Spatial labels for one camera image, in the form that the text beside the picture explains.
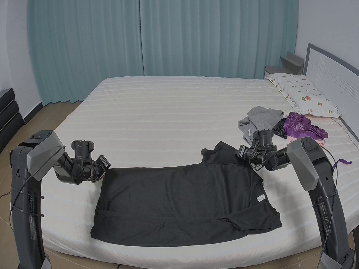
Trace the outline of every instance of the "curtain fold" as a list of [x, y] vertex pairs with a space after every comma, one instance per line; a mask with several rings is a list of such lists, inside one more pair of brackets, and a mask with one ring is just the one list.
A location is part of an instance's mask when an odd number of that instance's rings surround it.
[[144, 74], [139, 0], [29, 0], [28, 37], [43, 105]]
[[140, 0], [145, 75], [263, 78], [294, 52], [298, 0]]
[[29, 0], [43, 104], [114, 76], [263, 78], [294, 52], [298, 0]]

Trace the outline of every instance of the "purple strap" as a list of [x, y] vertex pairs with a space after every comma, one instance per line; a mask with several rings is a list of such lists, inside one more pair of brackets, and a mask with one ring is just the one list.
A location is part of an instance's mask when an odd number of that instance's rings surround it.
[[334, 164], [333, 169], [336, 168], [339, 162], [341, 162], [342, 164], [352, 164], [352, 161], [346, 161], [345, 159], [338, 159], [338, 161]]

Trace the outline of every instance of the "bed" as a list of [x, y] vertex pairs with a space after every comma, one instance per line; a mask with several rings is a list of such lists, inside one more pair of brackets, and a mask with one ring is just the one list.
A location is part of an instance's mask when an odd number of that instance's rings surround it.
[[[305, 71], [320, 88], [327, 73], [323, 71], [326, 67], [322, 56], [328, 57], [328, 54], [317, 49], [308, 47]], [[338, 65], [334, 64], [328, 73], [342, 66], [335, 62]], [[337, 185], [347, 229], [351, 232], [359, 225], [359, 144], [354, 137], [357, 128], [353, 119], [347, 118], [350, 111], [341, 109], [345, 105], [338, 102], [338, 98], [329, 98], [343, 111], [347, 126], [341, 119], [311, 119], [329, 133], [325, 147], [334, 157], [353, 161], [351, 165], [338, 165]], [[352, 110], [358, 105], [359, 102], [353, 105]], [[237, 122], [255, 106], [281, 109], [285, 115], [293, 111], [268, 80], [108, 78], [62, 122], [56, 134], [68, 152], [73, 140], [93, 141], [93, 157], [105, 155], [113, 168], [181, 166], [199, 163], [201, 150], [212, 149], [219, 141], [236, 148], [246, 144]], [[288, 142], [274, 136], [273, 143], [280, 149]], [[258, 174], [264, 180], [270, 203], [281, 213], [281, 228], [219, 244], [157, 248], [122, 246], [92, 239], [90, 231], [101, 182], [60, 183], [51, 170], [42, 180], [43, 242], [46, 247], [62, 253], [158, 269], [244, 267], [319, 246], [312, 203], [293, 167], [289, 165], [273, 172], [262, 169]]]

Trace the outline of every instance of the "pillow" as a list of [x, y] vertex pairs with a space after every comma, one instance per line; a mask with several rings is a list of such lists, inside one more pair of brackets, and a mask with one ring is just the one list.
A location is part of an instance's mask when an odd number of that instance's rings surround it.
[[277, 73], [265, 78], [277, 87], [298, 114], [332, 118], [340, 116], [336, 106], [306, 76]]

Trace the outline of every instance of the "wall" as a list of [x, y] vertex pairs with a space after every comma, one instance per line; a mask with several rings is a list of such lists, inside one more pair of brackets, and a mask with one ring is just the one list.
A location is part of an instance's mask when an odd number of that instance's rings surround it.
[[359, 69], [358, 17], [359, 0], [299, 0], [295, 54], [312, 43]]
[[27, 1], [0, 0], [0, 87], [14, 89], [23, 118], [41, 102], [29, 55]]

